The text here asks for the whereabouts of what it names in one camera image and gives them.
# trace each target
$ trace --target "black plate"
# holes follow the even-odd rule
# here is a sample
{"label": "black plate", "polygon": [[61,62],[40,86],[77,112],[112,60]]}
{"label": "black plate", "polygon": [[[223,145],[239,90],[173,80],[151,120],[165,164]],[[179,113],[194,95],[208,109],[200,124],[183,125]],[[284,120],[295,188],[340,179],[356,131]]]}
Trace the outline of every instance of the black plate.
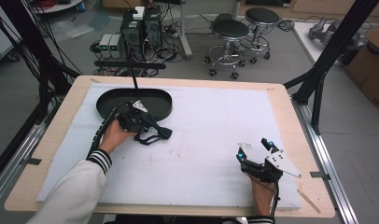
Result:
{"label": "black plate", "polygon": [[[143,106],[156,121],[167,118],[172,111],[172,97],[169,93],[157,89],[139,89],[138,95]],[[114,89],[103,93],[96,103],[97,111],[106,119],[113,106],[127,101],[137,101],[135,89]]]}

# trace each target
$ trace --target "gray floor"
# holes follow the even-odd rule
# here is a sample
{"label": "gray floor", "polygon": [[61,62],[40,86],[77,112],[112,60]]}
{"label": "gray floor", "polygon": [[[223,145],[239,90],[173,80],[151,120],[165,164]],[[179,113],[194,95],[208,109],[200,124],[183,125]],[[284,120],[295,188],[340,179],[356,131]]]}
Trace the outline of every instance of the gray floor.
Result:
{"label": "gray floor", "polygon": [[[96,57],[89,50],[91,43],[99,40],[102,34],[118,32],[120,21],[108,19],[96,10],[84,13],[67,10],[50,16],[51,21],[72,19],[75,25],[102,21],[95,25],[95,31],[79,39],[59,42],[59,46],[83,74],[92,74],[96,69],[93,65]],[[188,19],[187,27],[200,19]],[[208,26],[207,22],[202,21],[197,22],[195,27]],[[207,29],[195,29],[189,33],[205,30]],[[260,58],[256,64],[251,64],[248,62],[250,53],[246,52],[247,64],[238,67],[240,76],[236,81],[283,84],[311,68],[313,63],[293,32],[283,32],[276,28],[267,37],[272,43],[271,59]],[[188,35],[188,39],[193,51],[192,59],[168,63],[167,69],[160,71],[156,77],[232,81],[230,68],[219,66],[218,74],[210,77],[210,65],[204,63],[205,53],[217,42],[221,42],[220,39],[211,35]],[[293,93],[297,89],[294,87],[288,92]],[[36,80],[22,61],[0,63],[0,154],[34,109],[37,95]],[[353,84],[341,66],[333,66],[325,81],[320,131],[359,223],[379,223],[379,109]],[[9,189],[0,200],[0,223],[23,223],[31,213],[13,213],[4,209]],[[94,216],[91,223],[101,223],[102,217]],[[277,219],[277,223],[310,222],[340,223],[341,220],[338,215],[328,219]]]}

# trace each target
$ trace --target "sleeve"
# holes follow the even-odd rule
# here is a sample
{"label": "sleeve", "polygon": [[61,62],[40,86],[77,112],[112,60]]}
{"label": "sleeve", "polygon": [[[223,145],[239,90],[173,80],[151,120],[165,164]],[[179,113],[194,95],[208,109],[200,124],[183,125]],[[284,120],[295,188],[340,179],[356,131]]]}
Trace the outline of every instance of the sleeve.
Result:
{"label": "sleeve", "polygon": [[88,223],[111,164],[110,157],[103,150],[93,151],[59,180],[43,206],[27,223]]}
{"label": "sleeve", "polygon": [[248,224],[274,224],[274,218],[273,217],[266,217],[266,216],[258,216],[258,217],[248,217],[247,218]]}

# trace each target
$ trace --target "hand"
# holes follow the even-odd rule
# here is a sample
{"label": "hand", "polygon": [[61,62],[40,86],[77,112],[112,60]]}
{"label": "hand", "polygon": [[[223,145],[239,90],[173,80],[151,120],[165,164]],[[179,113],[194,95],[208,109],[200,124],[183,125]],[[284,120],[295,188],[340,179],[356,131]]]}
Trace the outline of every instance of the hand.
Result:
{"label": "hand", "polygon": [[274,197],[274,183],[260,182],[256,177],[251,176],[253,189],[253,201],[257,216],[269,216],[272,198]]}
{"label": "hand", "polygon": [[117,146],[123,143],[127,137],[135,135],[136,133],[124,132],[120,127],[119,122],[114,119],[105,130],[102,144],[100,144],[99,148],[110,154]]}

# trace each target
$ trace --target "black stool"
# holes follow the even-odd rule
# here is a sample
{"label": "black stool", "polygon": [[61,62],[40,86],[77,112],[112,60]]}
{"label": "black stool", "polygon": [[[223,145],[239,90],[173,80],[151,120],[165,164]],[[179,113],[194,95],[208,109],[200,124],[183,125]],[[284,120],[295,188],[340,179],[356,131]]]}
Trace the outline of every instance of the black stool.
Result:
{"label": "black stool", "polygon": [[279,16],[267,8],[252,7],[246,11],[245,17],[246,20],[250,22],[249,26],[252,26],[250,28],[252,33],[246,37],[246,42],[242,43],[242,46],[256,51],[256,56],[252,57],[250,62],[256,63],[259,56],[259,51],[263,50],[266,50],[264,58],[270,59],[271,48],[269,47],[269,41],[262,35],[265,30],[268,30],[268,28],[273,28],[276,26],[280,20]]}
{"label": "black stool", "polygon": [[210,68],[210,76],[214,77],[217,74],[214,68],[216,63],[222,65],[232,65],[233,72],[231,78],[237,79],[239,74],[236,72],[236,64],[245,66],[245,61],[242,59],[242,55],[238,50],[231,47],[231,42],[240,41],[248,34],[248,28],[246,25],[235,20],[218,20],[213,23],[213,34],[220,36],[225,40],[224,45],[214,46],[209,50],[205,57],[205,61],[210,63],[213,61]]}

